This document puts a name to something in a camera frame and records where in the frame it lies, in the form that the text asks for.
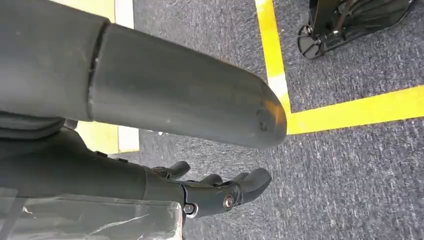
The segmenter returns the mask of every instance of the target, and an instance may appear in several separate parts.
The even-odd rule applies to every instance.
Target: robotic arm
[[[286,116],[259,77],[47,0],[3,0],[0,23],[0,188],[18,192],[0,240],[22,213],[22,199],[172,201],[185,219],[228,212],[271,182],[263,168],[227,182],[216,174],[178,181],[190,170],[186,162],[148,168],[112,159],[64,127],[65,119],[98,121],[275,146],[286,135]]]

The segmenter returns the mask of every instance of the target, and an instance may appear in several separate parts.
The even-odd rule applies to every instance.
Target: floor marking
[[[268,84],[286,111],[288,134],[424,117],[424,85],[292,113],[273,1],[255,3]]]
[[[263,56],[266,65],[268,84],[290,116],[290,100],[284,73],[283,55],[281,54],[280,36],[272,0],[255,0],[260,36],[262,38]]]
[[[108,18],[112,23],[134,28],[132,0],[53,0],[54,2]],[[76,131],[87,147],[106,154],[138,151],[139,130],[101,122],[80,121]]]
[[[289,134],[424,117],[424,85],[291,114]]]

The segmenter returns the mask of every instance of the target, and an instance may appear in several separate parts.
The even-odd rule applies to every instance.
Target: robotic hand
[[[190,170],[185,161],[179,161],[170,168],[151,169],[164,181],[178,183],[184,190],[183,212],[187,218],[198,218],[225,213],[233,207],[258,198],[270,184],[272,178],[264,168],[251,173],[242,172],[233,179],[223,182],[217,174],[210,174],[200,181],[175,181]]]

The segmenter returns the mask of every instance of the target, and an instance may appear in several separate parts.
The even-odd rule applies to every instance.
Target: gray carpet
[[[135,28],[265,77],[252,0],[136,0]],[[297,52],[307,1],[275,1],[293,111],[423,84],[424,3],[404,22],[308,61]],[[187,239],[424,238],[424,118],[291,135],[256,150],[140,131],[149,167],[191,164],[188,179],[228,179],[257,167],[273,182],[255,202],[188,220]]]

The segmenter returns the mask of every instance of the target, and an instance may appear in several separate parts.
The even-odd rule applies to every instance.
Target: black metal stand
[[[310,0],[309,21],[297,36],[302,55],[313,59],[361,36],[401,21],[415,0]]]

